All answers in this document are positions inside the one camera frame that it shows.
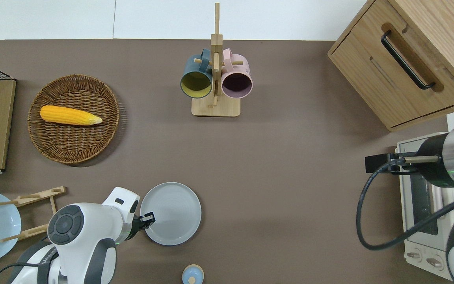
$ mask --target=mug rack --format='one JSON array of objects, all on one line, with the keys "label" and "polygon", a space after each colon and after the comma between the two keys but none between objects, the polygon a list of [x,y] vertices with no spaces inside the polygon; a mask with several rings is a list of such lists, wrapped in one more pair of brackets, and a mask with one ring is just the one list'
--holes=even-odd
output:
[{"label": "mug rack", "polygon": [[[211,61],[213,71],[212,90],[209,95],[192,99],[192,114],[195,116],[236,117],[241,114],[241,100],[222,93],[220,80],[223,64],[223,35],[220,34],[220,3],[215,3],[215,33],[211,35]],[[242,61],[233,62],[241,65]]]}]

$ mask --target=blue mug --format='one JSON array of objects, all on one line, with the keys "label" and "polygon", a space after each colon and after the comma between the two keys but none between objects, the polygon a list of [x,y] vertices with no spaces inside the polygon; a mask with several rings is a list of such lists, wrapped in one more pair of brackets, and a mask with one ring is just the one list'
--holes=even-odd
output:
[{"label": "blue mug", "polygon": [[[196,63],[195,59],[201,59],[201,63]],[[185,64],[180,86],[185,95],[193,99],[200,99],[209,95],[212,89],[213,71],[209,66],[211,52],[203,49],[201,54],[195,54]]]}]

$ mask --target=oven knob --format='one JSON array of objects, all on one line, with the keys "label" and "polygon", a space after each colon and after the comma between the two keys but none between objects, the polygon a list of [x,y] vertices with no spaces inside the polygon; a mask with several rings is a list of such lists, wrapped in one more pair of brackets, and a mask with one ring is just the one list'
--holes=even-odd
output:
[{"label": "oven knob", "polygon": [[409,253],[406,253],[406,256],[407,257],[411,257],[412,259],[420,262],[421,261],[421,253],[420,253],[420,250],[418,250],[417,248],[415,249],[416,251],[415,252],[409,252]]},{"label": "oven knob", "polygon": [[427,262],[430,265],[434,266],[437,270],[445,269],[445,266],[443,264],[443,259],[440,256],[438,256],[438,255],[436,255],[436,256],[434,256],[432,258],[427,258]]}]

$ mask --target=oven window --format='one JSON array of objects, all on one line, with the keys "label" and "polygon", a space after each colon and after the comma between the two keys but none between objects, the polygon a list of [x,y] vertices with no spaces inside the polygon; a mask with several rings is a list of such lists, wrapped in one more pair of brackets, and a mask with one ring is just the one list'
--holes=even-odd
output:
[{"label": "oven window", "polygon": [[[411,197],[413,199],[414,224],[432,214],[430,195],[431,189],[427,186],[425,178],[423,178],[421,174],[411,175]],[[420,232],[437,235],[437,221],[433,221],[429,225],[423,227]]]}]

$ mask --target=round black button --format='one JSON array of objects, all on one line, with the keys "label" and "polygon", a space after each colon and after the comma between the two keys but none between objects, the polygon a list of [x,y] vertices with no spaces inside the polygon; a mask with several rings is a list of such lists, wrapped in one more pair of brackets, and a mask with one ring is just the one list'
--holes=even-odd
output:
[{"label": "round black button", "polygon": [[67,233],[73,226],[73,219],[70,216],[62,216],[56,222],[56,231],[60,234]]},{"label": "round black button", "polygon": [[66,234],[65,235],[53,234],[52,241],[54,241],[54,244],[64,245],[65,243],[67,244],[70,241],[70,237]]},{"label": "round black button", "polygon": [[67,205],[65,207],[63,207],[61,210],[59,210],[61,212],[61,214],[70,214],[70,215],[74,215],[76,214],[78,211],[80,210],[80,207],[76,206],[76,205]]},{"label": "round black button", "polygon": [[50,220],[49,225],[48,225],[48,233],[52,234],[54,232],[54,225],[56,224],[57,221],[57,214],[52,217],[52,220]]},{"label": "round black button", "polygon": [[71,227],[71,234],[73,234],[73,235],[78,234],[78,231],[80,230],[81,225],[82,225],[82,216],[76,216],[74,218],[73,226]]}]

